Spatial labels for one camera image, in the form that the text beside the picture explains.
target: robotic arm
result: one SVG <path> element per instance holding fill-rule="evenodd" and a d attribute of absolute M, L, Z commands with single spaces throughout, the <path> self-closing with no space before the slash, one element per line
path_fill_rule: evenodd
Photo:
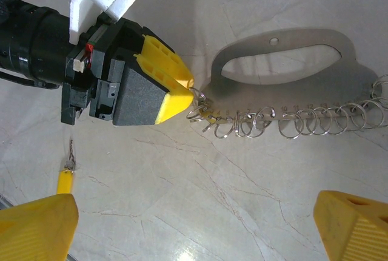
<path fill-rule="evenodd" d="M 61 121 L 91 117 L 114 125 L 159 124 L 193 100 L 193 77 L 147 27 L 105 13 L 69 43 L 69 19 L 47 7 L 0 0 L 0 78 L 25 86 L 62 86 Z"/>

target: black cable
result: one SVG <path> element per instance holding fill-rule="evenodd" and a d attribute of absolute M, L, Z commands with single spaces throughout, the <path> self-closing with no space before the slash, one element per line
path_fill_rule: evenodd
<path fill-rule="evenodd" d="M 5 4 L 4 0 L 0 0 L 0 24 L 6 22 L 6 20 L 10 17 L 10 12 L 8 11 L 8 7 Z"/>
<path fill-rule="evenodd" d="M 57 89 L 59 88 L 58 85 L 52 84 L 52 83 L 46 83 L 46 82 L 39 82 L 39 81 L 32 81 L 25 78 L 21 78 L 18 76 L 13 76 L 11 74 L 7 74 L 4 72 L 0 72 L 0 79 L 4 79 L 13 83 L 17 83 L 23 86 L 29 86 L 29 87 L 37 87 L 37 88 L 43 88 L 43 89 Z"/>

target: chain of rings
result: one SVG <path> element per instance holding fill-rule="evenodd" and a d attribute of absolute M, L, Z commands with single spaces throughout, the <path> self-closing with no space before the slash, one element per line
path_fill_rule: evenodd
<path fill-rule="evenodd" d="M 280 134 L 290 140 L 300 136 L 308 135 L 340 135 L 344 132 L 356 132 L 366 129 L 376 129 L 387 127 L 386 111 L 388 111 L 388 98 L 378 97 L 376 88 L 383 84 L 388 84 L 388 75 L 378 78 L 372 85 L 372 93 L 369 100 L 362 100 L 357 103 L 346 103 L 342 106 L 332 106 L 329 108 L 317 107 L 314 109 L 301 109 L 297 112 L 284 112 L 283 119 L 278 121 Z M 276 112 L 273 107 L 264 107 L 257 112 L 237 111 L 234 117 L 215 117 L 211 113 L 211 101 L 198 89 L 190 88 L 195 97 L 195 108 L 187 114 L 186 118 L 191 123 L 208 121 L 209 124 L 202 130 L 207 132 L 214 127 L 216 138 L 227 138 L 231 134 L 236 137 L 258 138 L 263 135 L 267 127 L 273 120 L 265 120 L 269 115 L 275 118 Z M 378 110 L 380 115 L 377 123 L 368 121 L 368 112 Z M 221 132 L 220 127 L 230 124 L 227 132 Z M 284 123 L 293 121 L 296 134 L 286 135 L 282 129 Z"/>

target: black cylinder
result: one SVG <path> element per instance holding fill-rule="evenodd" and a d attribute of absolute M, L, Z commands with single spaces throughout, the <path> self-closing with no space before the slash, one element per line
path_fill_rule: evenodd
<path fill-rule="evenodd" d="M 65 78 L 69 19 L 47 7 L 4 0 L 9 18 L 0 24 L 0 67 L 35 81 L 61 85 Z"/>
<path fill-rule="evenodd" d="M 0 24 L 10 17 L 8 7 L 3 0 L 0 0 Z"/>

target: yellow handle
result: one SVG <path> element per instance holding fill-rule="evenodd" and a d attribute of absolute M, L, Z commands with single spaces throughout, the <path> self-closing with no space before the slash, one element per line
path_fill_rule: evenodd
<path fill-rule="evenodd" d="M 57 194 L 72 193 L 73 172 L 65 169 L 59 173 Z"/>

